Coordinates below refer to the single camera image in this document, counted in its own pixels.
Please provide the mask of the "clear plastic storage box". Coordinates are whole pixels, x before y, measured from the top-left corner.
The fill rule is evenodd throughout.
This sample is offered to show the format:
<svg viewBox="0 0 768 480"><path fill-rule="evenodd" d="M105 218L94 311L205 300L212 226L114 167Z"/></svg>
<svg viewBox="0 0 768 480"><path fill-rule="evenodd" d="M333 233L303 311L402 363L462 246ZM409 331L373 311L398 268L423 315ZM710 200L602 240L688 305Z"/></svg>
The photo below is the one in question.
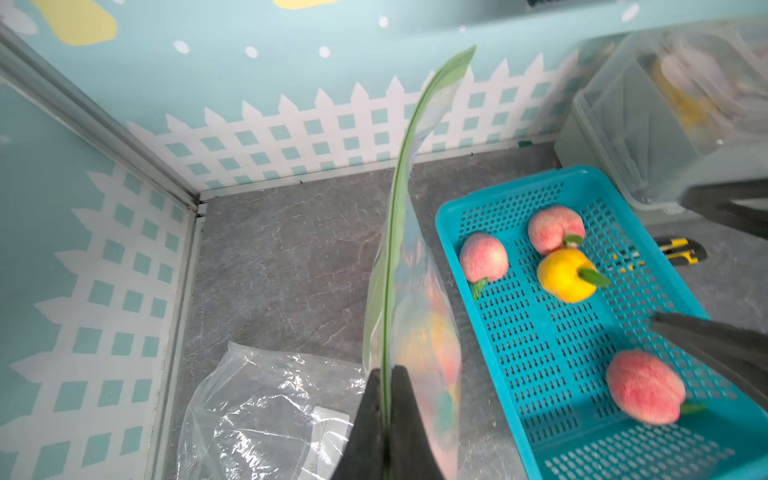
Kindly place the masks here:
<svg viewBox="0 0 768 480"><path fill-rule="evenodd" d="M696 186L767 176L767 21L627 36L575 94L554 145L613 182L646 224L689 219Z"/></svg>

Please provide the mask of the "yellow black utility knife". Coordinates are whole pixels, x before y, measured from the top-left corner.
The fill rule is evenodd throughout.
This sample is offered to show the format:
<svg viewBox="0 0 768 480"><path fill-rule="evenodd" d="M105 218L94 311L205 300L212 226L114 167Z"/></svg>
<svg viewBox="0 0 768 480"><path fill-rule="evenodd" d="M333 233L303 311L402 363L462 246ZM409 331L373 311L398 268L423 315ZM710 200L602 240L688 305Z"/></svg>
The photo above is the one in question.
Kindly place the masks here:
<svg viewBox="0 0 768 480"><path fill-rule="evenodd" d="M708 258L708 252L704 246L696 240L679 236L657 236L654 238L659 250L673 266L689 266L704 262ZM608 272L631 272L646 265L640 252L630 246L625 250L612 254L605 262L604 267Z"/></svg>

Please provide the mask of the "pink peach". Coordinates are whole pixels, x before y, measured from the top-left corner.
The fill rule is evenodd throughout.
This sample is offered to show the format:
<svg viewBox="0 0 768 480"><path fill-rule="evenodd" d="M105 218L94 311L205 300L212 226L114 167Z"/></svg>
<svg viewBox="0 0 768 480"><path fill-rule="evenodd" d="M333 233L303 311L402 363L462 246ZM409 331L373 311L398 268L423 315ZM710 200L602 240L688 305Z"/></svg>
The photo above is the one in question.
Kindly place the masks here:
<svg viewBox="0 0 768 480"><path fill-rule="evenodd" d="M706 410L687 399L680 376L659 358L641 350L617 353L606 370L611 398L630 418L648 425L676 423Z"/></svg>
<svg viewBox="0 0 768 480"><path fill-rule="evenodd" d="M503 244L484 233L474 233L466 239L459 262L475 301L489 283L502 279L509 269Z"/></svg>
<svg viewBox="0 0 768 480"><path fill-rule="evenodd" d="M576 248L586 238L581 216L558 205L537 212L527 232L534 249L544 256L561 248Z"/></svg>

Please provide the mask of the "yellow peach with leaf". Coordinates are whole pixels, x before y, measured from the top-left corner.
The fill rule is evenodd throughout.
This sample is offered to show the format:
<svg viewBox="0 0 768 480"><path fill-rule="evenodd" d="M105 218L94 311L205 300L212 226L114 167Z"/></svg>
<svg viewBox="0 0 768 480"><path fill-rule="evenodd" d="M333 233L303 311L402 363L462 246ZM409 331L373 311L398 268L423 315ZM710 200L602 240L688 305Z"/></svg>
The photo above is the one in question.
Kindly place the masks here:
<svg viewBox="0 0 768 480"><path fill-rule="evenodd" d="M611 285L586 255L576 249L551 252L540 262L536 274L544 291L569 304L587 300L599 288Z"/></svg>

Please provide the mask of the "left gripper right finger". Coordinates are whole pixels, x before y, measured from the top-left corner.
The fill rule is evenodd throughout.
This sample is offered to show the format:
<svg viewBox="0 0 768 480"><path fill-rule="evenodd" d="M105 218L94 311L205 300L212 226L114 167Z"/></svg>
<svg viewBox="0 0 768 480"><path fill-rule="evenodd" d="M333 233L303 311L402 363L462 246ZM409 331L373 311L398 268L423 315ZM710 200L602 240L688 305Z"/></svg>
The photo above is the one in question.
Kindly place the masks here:
<svg viewBox="0 0 768 480"><path fill-rule="evenodd" d="M391 379L389 470L395 480L443 480L421 419L407 369L395 366Z"/></svg>

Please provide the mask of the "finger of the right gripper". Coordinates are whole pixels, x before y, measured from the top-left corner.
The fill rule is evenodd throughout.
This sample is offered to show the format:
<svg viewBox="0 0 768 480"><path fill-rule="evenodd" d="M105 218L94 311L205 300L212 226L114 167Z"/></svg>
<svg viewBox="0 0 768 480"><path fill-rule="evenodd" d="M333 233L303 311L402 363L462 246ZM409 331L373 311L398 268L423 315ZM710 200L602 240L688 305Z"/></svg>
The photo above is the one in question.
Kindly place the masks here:
<svg viewBox="0 0 768 480"><path fill-rule="evenodd" d="M678 203L711 222L766 240L767 211L738 203L766 199L767 180L757 179L692 186Z"/></svg>
<svg viewBox="0 0 768 480"><path fill-rule="evenodd" d="M767 335L680 313L656 312L651 331L716 371L767 410Z"/></svg>

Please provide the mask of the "clear green zip-top bag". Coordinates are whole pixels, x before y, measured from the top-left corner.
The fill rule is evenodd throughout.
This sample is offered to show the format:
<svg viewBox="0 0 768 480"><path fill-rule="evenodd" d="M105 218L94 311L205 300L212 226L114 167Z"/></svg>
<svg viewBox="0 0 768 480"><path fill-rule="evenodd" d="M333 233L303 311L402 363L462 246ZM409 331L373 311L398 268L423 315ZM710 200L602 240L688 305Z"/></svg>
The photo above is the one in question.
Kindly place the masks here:
<svg viewBox="0 0 768 480"><path fill-rule="evenodd" d="M409 192L418 151L451 107L476 49L470 47L432 77L406 129L395 167L384 229L367 295L363 364L380 370L381 413L389 454L391 379L395 366L409 374L433 456L444 479L458 473L461 373L447 383L428 343L426 317L449 317L458 328L436 262L419 225Z"/></svg>

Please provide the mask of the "orange-pink peach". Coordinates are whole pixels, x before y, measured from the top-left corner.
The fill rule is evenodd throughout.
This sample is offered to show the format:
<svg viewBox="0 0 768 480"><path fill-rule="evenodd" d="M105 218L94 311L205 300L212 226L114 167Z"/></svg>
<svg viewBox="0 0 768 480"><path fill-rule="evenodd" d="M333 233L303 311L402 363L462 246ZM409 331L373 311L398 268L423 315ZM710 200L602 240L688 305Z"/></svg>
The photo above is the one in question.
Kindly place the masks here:
<svg viewBox="0 0 768 480"><path fill-rule="evenodd" d="M432 312L426 317L425 335L445 381L455 383L461 373L461 347L454 322Z"/></svg>

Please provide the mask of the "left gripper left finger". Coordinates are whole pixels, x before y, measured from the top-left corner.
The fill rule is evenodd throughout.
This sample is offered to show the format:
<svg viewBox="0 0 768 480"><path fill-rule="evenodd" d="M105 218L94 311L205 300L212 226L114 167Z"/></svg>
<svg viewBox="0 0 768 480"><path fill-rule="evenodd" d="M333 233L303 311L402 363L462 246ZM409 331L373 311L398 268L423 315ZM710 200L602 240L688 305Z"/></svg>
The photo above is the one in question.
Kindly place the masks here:
<svg viewBox="0 0 768 480"><path fill-rule="evenodd" d="M382 479L384 440L381 413L381 375L379 369L374 369L368 376L349 440L331 479Z"/></svg>

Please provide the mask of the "teal plastic basket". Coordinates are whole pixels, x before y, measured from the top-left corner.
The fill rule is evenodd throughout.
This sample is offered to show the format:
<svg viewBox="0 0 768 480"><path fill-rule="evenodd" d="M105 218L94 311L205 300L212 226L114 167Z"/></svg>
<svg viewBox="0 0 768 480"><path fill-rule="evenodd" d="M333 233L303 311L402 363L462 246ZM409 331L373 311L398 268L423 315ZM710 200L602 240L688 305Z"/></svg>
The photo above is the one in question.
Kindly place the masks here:
<svg viewBox="0 0 768 480"><path fill-rule="evenodd" d="M544 291L541 256L527 227L561 205L583 219L581 249L611 285L567 304ZM767 416L715 371L651 332L654 313L704 317L705 310L611 181L590 167L551 170L444 204L436 231L490 378L531 479L763 479ZM506 249L507 274L477 301L459 255L484 233ZM608 272L609 257L634 246L646 265ZM614 403L606 370L641 349L669 365L687 398L706 410L647 426Z"/></svg>

